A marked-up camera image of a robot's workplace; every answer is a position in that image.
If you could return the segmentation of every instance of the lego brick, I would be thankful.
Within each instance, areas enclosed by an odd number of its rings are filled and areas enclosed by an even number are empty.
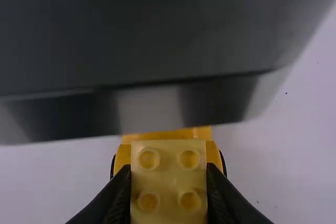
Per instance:
[[[131,143],[131,222],[205,224],[206,141]]]

